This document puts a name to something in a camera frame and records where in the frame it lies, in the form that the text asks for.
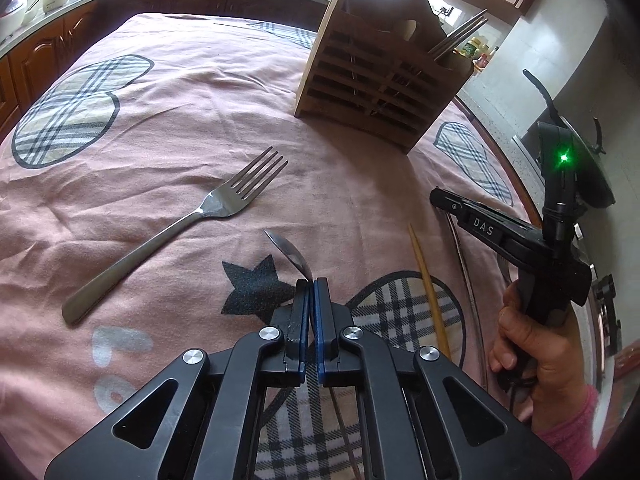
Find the person's right hand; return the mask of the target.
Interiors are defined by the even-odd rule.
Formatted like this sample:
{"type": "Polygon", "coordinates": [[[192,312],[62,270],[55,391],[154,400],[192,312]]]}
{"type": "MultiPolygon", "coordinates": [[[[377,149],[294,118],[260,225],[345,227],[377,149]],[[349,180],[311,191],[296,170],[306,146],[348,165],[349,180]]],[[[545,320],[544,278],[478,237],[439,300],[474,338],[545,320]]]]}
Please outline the person's right hand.
{"type": "Polygon", "coordinates": [[[521,312],[518,284],[510,284],[498,314],[498,335],[488,352],[491,370],[512,370],[518,364],[516,349],[536,361],[537,385],[530,393],[533,430],[544,432],[578,415],[588,400],[589,388],[574,311],[566,311],[559,327],[542,326],[521,312]]]}

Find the pink sleeve forearm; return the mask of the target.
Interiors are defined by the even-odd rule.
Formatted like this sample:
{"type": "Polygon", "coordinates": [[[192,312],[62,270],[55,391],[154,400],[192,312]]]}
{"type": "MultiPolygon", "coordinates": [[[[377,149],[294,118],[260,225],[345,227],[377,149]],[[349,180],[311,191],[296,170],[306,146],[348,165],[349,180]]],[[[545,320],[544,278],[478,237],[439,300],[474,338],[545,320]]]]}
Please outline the pink sleeve forearm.
{"type": "Polygon", "coordinates": [[[586,400],[575,416],[551,429],[536,431],[536,435],[567,463],[573,479],[579,479],[597,458],[592,442],[597,400],[597,390],[588,386],[586,400]]]}

